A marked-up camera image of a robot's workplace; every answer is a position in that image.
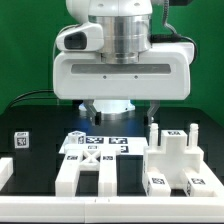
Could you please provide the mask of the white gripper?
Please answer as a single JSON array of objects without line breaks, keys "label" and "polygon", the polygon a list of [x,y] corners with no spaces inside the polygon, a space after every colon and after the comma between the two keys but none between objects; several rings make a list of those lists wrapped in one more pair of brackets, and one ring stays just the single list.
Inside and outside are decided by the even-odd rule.
[{"label": "white gripper", "polygon": [[93,125],[101,113],[93,100],[151,100],[145,122],[150,126],[159,100],[183,100],[190,93],[189,42],[157,43],[136,64],[105,64],[98,52],[62,52],[53,67],[53,89],[60,99],[80,99]]}]

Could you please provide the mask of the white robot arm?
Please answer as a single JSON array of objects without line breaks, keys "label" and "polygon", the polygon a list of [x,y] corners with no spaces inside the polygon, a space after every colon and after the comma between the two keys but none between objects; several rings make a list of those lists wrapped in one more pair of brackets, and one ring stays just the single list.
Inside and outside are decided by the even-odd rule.
[{"label": "white robot arm", "polygon": [[94,124],[133,111],[133,100],[149,100],[152,117],[162,100],[185,99],[196,47],[176,32],[150,33],[155,3],[169,6],[169,0],[66,0],[78,23],[55,40],[56,96],[81,100]]}]

